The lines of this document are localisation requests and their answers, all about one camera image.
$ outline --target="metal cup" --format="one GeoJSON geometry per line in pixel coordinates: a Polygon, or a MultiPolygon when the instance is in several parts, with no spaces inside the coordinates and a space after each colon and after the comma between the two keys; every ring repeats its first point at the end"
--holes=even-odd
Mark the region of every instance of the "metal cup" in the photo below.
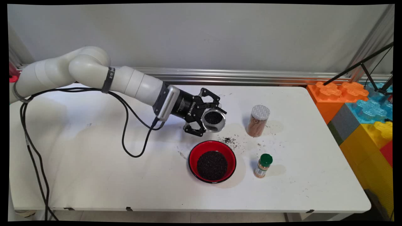
{"type": "Polygon", "coordinates": [[[217,132],[222,131],[223,128],[225,127],[225,125],[226,125],[225,114],[223,114],[221,111],[219,111],[218,109],[215,109],[215,108],[210,108],[208,111],[206,111],[204,113],[204,115],[202,116],[201,121],[202,121],[202,123],[204,125],[204,128],[207,130],[207,132],[211,132],[211,133],[217,133],[217,132]],[[219,113],[222,116],[221,121],[217,122],[216,124],[212,124],[212,123],[207,122],[205,116],[207,114],[209,114],[209,113],[212,113],[212,112],[219,113]]]}

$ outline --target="orange foam block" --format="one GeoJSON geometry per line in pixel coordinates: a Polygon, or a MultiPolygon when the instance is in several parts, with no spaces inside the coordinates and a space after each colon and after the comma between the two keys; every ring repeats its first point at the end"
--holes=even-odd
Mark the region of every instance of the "orange foam block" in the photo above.
{"type": "Polygon", "coordinates": [[[363,85],[357,82],[344,82],[340,86],[334,83],[324,86],[323,82],[317,82],[315,85],[308,85],[307,91],[313,98],[326,124],[332,120],[343,103],[354,103],[358,100],[367,101],[369,95],[363,85]]]}

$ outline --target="clear plastic container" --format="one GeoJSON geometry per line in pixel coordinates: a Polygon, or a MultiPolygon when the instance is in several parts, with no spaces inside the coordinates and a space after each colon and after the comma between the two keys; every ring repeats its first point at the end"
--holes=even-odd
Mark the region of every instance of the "clear plastic container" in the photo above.
{"type": "Polygon", "coordinates": [[[270,110],[266,106],[255,105],[251,110],[250,120],[246,129],[247,134],[252,137],[261,136],[270,113],[270,110]]]}
{"type": "Polygon", "coordinates": [[[206,132],[217,133],[224,129],[226,125],[225,115],[218,109],[211,108],[202,117],[206,132]]]}

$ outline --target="spice label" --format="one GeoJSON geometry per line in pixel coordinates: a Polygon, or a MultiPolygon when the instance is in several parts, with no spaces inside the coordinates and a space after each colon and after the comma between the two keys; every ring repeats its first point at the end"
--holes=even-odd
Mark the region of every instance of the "spice label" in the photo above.
{"type": "Polygon", "coordinates": [[[254,172],[255,172],[255,174],[260,175],[260,176],[264,176],[266,173],[266,171],[260,170],[260,168],[258,168],[258,167],[255,168],[254,172]]]}

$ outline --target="yellow foam block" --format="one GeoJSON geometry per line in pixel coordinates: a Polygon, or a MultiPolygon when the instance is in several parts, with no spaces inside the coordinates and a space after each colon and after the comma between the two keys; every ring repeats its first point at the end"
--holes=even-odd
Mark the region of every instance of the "yellow foam block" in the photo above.
{"type": "Polygon", "coordinates": [[[362,124],[366,133],[374,141],[378,148],[384,147],[392,140],[392,122],[375,122],[374,124],[362,124]]]}
{"type": "Polygon", "coordinates": [[[392,139],[392,123],[361,124],[339,146],[361,186],[378,196],[388,216],[394,209],[393,171],[380,152],[392,139]]]}
{"type": "Polygon", "coordinates": [[[381,205],[391,216],[394,209],[393,171],[380,151],[373,153],[358,166],[368,188],[378,196],[381,205]]]}
{"type": "Polygon", "coordinates": [[[363,189],[368,189],[369,186],[366,182],[366,179],[364,178],[362,172],[359,170],[359,168],[357,167],[357,164],[353,161],[352,156],[351,156],[351,151],[349,149],[349,147],[347,145],[345,145],[344,143],[342,143],[340,146],[341,151],[343,152],[343,155],[345,155],[346,160],[348,161],[350,167],[353,170],[353,173],[355,174],[357,180],[359,181],[361,187],[363,189]]]}
{"type": "Polygon", "coordinates": [[[361,164],[364,160],[368,159],[371,154],[379,150],[375,142],[363,128],[363,125],[364,124],[360,124],[342,143],[344,147],[350,150],[350,158],[356,165],[361,164]]]}

